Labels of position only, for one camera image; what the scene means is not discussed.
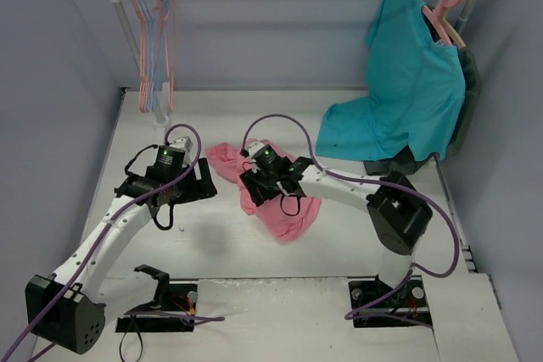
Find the teal t shirt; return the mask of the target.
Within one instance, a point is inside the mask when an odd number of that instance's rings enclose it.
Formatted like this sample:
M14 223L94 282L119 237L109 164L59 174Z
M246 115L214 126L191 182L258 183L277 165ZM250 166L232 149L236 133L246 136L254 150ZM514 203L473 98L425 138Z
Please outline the teal t shirt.
M316 154L377 161L410 148L417 161L441 158L465 99L454 46L433 39L423 0L382 0L366 37L368 94L331 105Z

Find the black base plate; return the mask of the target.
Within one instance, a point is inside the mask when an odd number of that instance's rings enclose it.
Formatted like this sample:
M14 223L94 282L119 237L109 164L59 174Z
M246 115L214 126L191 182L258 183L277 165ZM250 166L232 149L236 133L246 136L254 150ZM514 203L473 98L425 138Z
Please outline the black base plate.
M377 279L348 282L351 310L361 308L390 291ZM433 326L421 276L412 277L398 292L368 309L356 311L355 329Z
M176 318L176 315L194 314L197 302L196 281L173 281L170 283L170 293L161 300L160 305L152 306L151 303L138 305L132 309L135 315L123 315L116 320L115 332L193 332L195 320Z

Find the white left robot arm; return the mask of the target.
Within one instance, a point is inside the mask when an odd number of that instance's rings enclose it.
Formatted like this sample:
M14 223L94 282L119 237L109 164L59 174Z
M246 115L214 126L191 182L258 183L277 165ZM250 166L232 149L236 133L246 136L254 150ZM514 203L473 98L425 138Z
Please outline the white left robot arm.
M161 207L217 194L207 159L190 159L182 144L153 145L157 155L144 175L125 168L105 216L81 246L49 276L34 276L25 288L31 333L75 354L88 352L104 328L147 307L163 309L172 294L168 273L138 265L118 281L107 275L130 241Z

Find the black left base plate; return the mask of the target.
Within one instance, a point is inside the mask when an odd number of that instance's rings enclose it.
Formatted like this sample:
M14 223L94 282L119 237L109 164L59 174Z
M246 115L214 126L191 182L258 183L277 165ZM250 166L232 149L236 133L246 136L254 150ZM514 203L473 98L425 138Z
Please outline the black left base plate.
M176 318L176 315L194 314L197 302L196 281L173 281L170 283L170 293L161 300L160 305L152 306L151 303L138 305L132 309L135 315L123 315L116 320L115 332L193 332L195 320Z

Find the pink t shirt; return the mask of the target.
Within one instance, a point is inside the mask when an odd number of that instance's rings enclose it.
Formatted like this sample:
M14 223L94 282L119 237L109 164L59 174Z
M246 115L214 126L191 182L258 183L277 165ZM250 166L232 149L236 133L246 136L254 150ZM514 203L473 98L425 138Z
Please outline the pink t shirt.
M242 211L256 217L276 240L295 241L316 221L322 205L318 198L301 198L297 202L296 197L275 197L257 207L240 180L241 174L249 168L249 160L242 157L240 148L223 142L207 148L206 157L217 175L237 186Z

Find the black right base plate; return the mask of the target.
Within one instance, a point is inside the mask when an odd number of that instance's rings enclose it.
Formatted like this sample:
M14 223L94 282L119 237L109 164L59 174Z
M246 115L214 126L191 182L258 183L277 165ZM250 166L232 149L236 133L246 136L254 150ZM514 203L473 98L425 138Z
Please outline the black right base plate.
M351 310L361 308L390 291L377 279L348 282ZM368 309L356 311L355 329L433 326L421 276L412 277L398 292Z

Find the thick beige hanger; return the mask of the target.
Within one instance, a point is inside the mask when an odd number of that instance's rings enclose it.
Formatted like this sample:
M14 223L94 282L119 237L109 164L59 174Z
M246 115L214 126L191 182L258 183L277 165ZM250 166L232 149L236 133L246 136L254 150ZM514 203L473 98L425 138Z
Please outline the thick beige hanger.
M445 33L452 40L452 43L458 48L464 48L466 44L462 40L461 36L457 33L456 29L447 20L447 14L451 8L454 8L463 1L464 0L444 0L442 9L439 13L439 21L444 27Z

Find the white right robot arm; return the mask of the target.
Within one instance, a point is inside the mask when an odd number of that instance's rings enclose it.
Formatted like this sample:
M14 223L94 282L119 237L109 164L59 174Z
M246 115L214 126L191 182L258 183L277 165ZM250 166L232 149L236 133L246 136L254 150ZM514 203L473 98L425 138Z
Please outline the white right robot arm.
M240 180L257 207L275 198L283 203L285 198L293 197L299 209L303 198L319 198L368 213L384 246L375 293L385 304L395 304L405 296L403 280L411 270L416 246L433 212L423 199L380 183L387 181L412 189L402 174L394 172L389 178L365 176L354 181L353 174L343 173L337 178L317 168L310 158L292 161L263 142L250 143L242 155L249 160L250 168Z

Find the thick pink hanger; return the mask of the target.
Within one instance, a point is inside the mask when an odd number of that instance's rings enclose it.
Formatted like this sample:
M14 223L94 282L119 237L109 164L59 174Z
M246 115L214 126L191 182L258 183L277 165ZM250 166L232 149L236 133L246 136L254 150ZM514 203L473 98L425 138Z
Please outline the thick pink hanger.
M445 25L447 23L446 15L450 8L454 8L461 1L462 0L439 0L437 5L433 9L431 9L427 5L424 5L422 7L423 15L426 17L428 22L431 24L431 26L433 26L433 28L439 35L441 43L446 46L452 45L449 35L449 32L451 30L447 30L445 28Z

